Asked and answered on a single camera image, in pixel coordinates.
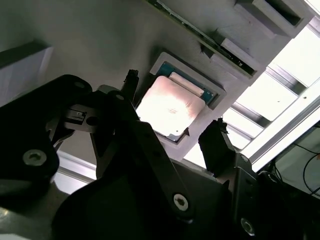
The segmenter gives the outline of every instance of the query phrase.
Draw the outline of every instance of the bright light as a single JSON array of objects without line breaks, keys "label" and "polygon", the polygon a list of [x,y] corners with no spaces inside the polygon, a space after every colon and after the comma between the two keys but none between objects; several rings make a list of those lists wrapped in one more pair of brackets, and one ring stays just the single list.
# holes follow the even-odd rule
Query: bright light
[{"label": "bright light", "polygon": [[320,76],[320,38],[305,27],[273,62],[310,87]]},{"label": "bright light", "polygon": [[231,108],[223,114],[223,121],[250,135],[252,138],[255,138],[263,131],[261,126]]},{"label": "bright light", "polygon": [[230,142],[233,146],[235,146],[238,149],[244,149],[245,146],[247,146],[250,143],[250,139],[246,138],[239,133],[237,133],[236,130],[233,130],[231,127],[226,127],[226,130],[228,131],[228,137],[230,139]]},{"label": "bright light", "polygon": [[320,1],[319,0],[304,0],[310,5],[313,10],[315,10],[320,15]]},{"label": "bright light", "polygon": [[320,80],[316,81],[311,87],[307,88],[300,97],[275,121],[273,121],[258,137],[256,137],[241,153],[248,158],[262,148],[271,138],[273,138],[281,129],[290,123],[313,101],[317,99],[320,93]]},{"label": "bright light", "polygon": [[297,98],[294,93],[264,72],[237,102],[273,121]]},{"label": "bright light", "polygon": [[206,106],[205,101],[173,82],[159,76],[143,97],[136,112],[153,130],[180,136]]},{"label": "bright light", "polygon": [[291,132],[289,132],[283,139],[270,148],[264,155],[252,164],[252,170],[257,172],[264,165],[276,157],[283,149],[288,147],[292,142],[304,134],[308,129],[314,126],[320,120],[320,108],[314,111],[304,121],[297,125]]},{"label": "bright light", "polygon": [[194,145],[193,148],[184,156],[185,160],[188,160],[189,162],[192,162],[196,165],[199,165],[200,167],[207,168],[204,155],[200,149],[199,143]]}]

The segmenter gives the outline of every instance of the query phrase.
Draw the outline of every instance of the black cable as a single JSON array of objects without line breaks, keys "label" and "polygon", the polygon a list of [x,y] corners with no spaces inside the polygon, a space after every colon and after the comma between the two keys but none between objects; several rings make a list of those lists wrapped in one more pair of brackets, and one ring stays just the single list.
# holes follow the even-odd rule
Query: black cable
[{"label": "black cable", "polygon": [[276,164],[274,164],[274,169],[275,169],[275,174],[277,174],[277,173],[279,174],[279,180],[281,180],[281,182],[283,182],[284,180],[282,179],[281,173],[278,170],[278,168],[276,167]]},{"label": "black cable", "polygon": [[302,148],[302,149],[304,149],[304,150],[306,150],[306,151],[308,151],[308,152],[310,152],[310,153],[312,153],[312,154],[319,154],[319,153],[316,153],[316,152],[314,152],[314,151],[311,151],[311,150],[309,150],[309,149],[307,149],[307,148],[305,148],[305,147],[303,147],[303,146],[300,146],[300,145],[298,145],[298,144],[296,144],[296,143],[294,143],[293,145],[296,145],[297,147]]},{"label": "black cable", "polygon": [[313,194],[315,194],[316,192],[318,192],[320,190],[320,187],[318,187],[316,190],[314,190],[312,193],[310,193],[310,195],[312,196]]},{"label": "black cable", "polygon": [[308,186],[308,184],[307,184],[307,182],[306,182],[306,169],[307,169],[307,167],[308,167],[308,165],[309,165],[309,163],[311,162],[311,160],[312,159],[314,159],[316,156],[318,156],[320,153],[317,153],[316,155],[314,155],[314,156],[312,156],[307,162],[306,162],[306,164],[305,164],[305,166],[304,166],[304,168],[303,168],[303,182],[304,182],[304,185],[310,190],[310,192],[311,192],[311,195],[316,195],[316,196],[318,196],[318,197],[320,197],[320,195],[319,194],[317,194],[317,191],[315,191],[315,190],[312,190],[309,186]]}]

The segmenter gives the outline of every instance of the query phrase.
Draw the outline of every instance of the white panel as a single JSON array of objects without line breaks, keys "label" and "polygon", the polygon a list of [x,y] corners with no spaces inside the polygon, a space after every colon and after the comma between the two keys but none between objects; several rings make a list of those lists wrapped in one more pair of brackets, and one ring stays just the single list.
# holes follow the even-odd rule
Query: white panel
[{"label": "white panel", "polygon": [[320,38],[305,27],[273,62],[310,87],[320,77]]},{"label": "white panel", "polygon": [[60,172],[55,174],[54,182],[60,191],[67,194],[72,194],[87,185],[86,182],[64,175]]},{"label": "white panel", "polygon": [[205,169],[207,168],[204,155],[202,154],[199,143],[197,143],[196,145],[194,145],[193,148],[191,148],[191,150],[184,156],[184,159],[194,164],[197,164]]},{"label": "white panel", "polygon": [[223,121],[243,131],[252,138],[255,138],[263,131],[261,126],[231,108],[223,114]]},{"label": "white panel", "polygon": [[294,93],[264,72],[237,102],[273,121],[297,98]]},{"label": "white panel", "polygon": [[204,109],[205,101],[165,76],[159,76],[143,97],[136,112],[153,130],[180,136]]},{"label": "white panel", "polygon": [[227,126],[226,129],[228,131],[228,137],[230,139],[230,142],[236,148],[244,149],[250,143],[250,139],[249,138],[246,138],[246,137],[240,135],[239,133],[237,133],[232,128]]}]

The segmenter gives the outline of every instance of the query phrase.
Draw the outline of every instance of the bolt head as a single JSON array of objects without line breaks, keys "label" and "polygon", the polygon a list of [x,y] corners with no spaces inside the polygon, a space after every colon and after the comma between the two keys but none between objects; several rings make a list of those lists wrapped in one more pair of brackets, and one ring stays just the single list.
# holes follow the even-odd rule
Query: bolt head
[{"label": "bolt head", "polygon": [[46,162],[47,155],[39,149],[31,149],[23,154],[22,159],[24,164],[37,167],[42,166]]},{"label": "bolt head", "polygon": [[243,228],[243,230],[249,234],[249,236],[253,237],[255,235],[255,229],[252,226],[252,224],[245,218],[241,218],[241,226]]},{"label": "bolt head", "polygon": [[187,201],[187,199],[181,195],[181,194],[175,194],[173,196],[173,202],[175,204],[175,206],[180,210],[180,211],[187,211],[189,208],[189,203]]}]

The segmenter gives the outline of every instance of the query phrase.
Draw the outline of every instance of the screw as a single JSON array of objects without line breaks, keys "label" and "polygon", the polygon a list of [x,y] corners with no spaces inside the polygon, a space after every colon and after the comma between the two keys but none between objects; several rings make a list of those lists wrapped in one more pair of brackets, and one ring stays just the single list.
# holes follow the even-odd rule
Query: screw
[{"label": "screw", "polygon": [[117,99],[124,100],[125,98],[119,94],[115,95]]},{"label": "screw", "polygon": [[249,236],[253,237],[255,235],[254,227],[247,219],[241,218],[240,223],[244,231],[249,234]]},{"label": "screw", "polygon": [[85,85],[82,83],[82,82],[79,82],[79,81],[75,81],[74,82],[74,85],[78,88],[81,88],[81,89],[84,89],[85,88]]},{"label": "screw", "polygon": [[31,149],[23,154],[23,162],[29,166],[41,166],[47,160],[47,155],[38,149]]},{"label": "screw", "polygon": [[173,196],[173,201],[174,201],[174,204],[176,205],[176,207],[180,210],[180,211],[187,211],[188,208],[189,208],[189,204],[188,204],[188,201],[187,199],[181,195],[181,194],[175,194]]}]

